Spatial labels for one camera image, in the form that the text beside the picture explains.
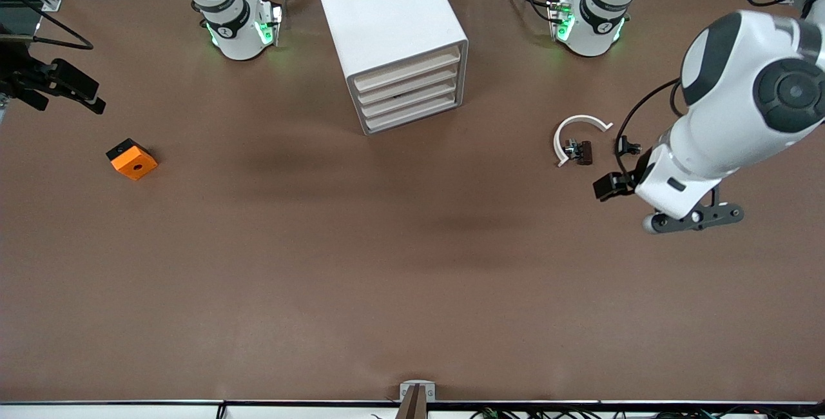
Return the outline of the white table edge rail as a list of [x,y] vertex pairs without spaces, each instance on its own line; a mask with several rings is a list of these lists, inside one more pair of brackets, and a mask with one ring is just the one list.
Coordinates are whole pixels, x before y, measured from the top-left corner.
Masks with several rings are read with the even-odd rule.
[[[399,400],[0,402],[0,419],[395,419]],[[825,419],[813,402],[437,400],[421,419]]]

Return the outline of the white drawer cabinet housing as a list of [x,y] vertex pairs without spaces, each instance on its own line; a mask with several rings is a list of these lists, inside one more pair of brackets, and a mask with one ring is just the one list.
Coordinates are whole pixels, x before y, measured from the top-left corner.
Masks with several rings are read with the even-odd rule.
[[456,99],[462,105],[469,40],[448,0],[320,1],[361,127],[363,92],[354,76],[454,45],[461,49]]

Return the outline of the orange black block with hole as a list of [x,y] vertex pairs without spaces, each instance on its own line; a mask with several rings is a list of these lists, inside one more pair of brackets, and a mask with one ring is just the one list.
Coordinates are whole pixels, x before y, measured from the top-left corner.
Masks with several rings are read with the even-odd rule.
[[143,178],[159,165],[156,158],[132,138],[109,149],[106,157],[115,171],[133,180]]

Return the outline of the grey metal bracket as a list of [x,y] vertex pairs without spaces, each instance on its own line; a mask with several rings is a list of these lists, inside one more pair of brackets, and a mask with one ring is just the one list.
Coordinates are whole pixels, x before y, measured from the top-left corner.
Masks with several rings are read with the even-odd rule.
[[437,401],[436,383],[430,380],[406,380],[400,384],[400,402],[403,401],[407,393],[418,388],[419,396],[423,396],[426,402]]

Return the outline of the brown table mat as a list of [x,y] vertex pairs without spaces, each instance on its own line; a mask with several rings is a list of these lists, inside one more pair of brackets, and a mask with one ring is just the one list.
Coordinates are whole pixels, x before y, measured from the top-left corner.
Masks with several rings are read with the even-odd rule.
[[[518,0],[450,0],[456,110],[365,136],[319,0],[223,58],[189,0],[64,0],[95,115],[0,124],[0,401],[825,399],[825,128],[720,187],[742,222],[652,236],[636,197],[557,167],[555,126],[621,124],[740,0],[636,0],[574,57]],[[139,180],[106,152],[159,165]]]

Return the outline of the white plastic drawer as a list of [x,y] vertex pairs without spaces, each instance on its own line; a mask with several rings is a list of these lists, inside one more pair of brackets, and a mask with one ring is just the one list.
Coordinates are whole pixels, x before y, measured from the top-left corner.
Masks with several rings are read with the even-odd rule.
[[454,93],[423,96],[409,101],[393,99],[389,104],[371,108],[370,113],[365,112],[362,117],[362,128],[365,134],[371,135],[422,119],[422,117],[453,110],[459,105]]
[[444,81],[445,79],[448,81],[455,79],[457,72],[458,63],[442,66],[435,70],[431,70],[430,72],[422,73],[418,76],[402,79],[401,81],[398,81],[398,83],[383,85],[377,89],[360,93],[358,96],[358,102],[363,105],[368,105],[388,98],[398,98],[398,96],[409,91],[422,89],[427,85],[435,84],[437,82]]
[[388,64],[363,75],[354,76],[353,84],[359,92],[381,89],[390,84],[396,84],[427,72],[433,72],[443,66],[450,66],[460,61],[461,49],[454,45],[425,53],[420,57],[402,60],[399,63]]
[[458,79],[456,77],[420,81],[398,85],[392,89],[377,91],[362,105],[362,114],[367,120],[392,119],[396,115],[426,110],[432,106],[450,104],[456,99]]

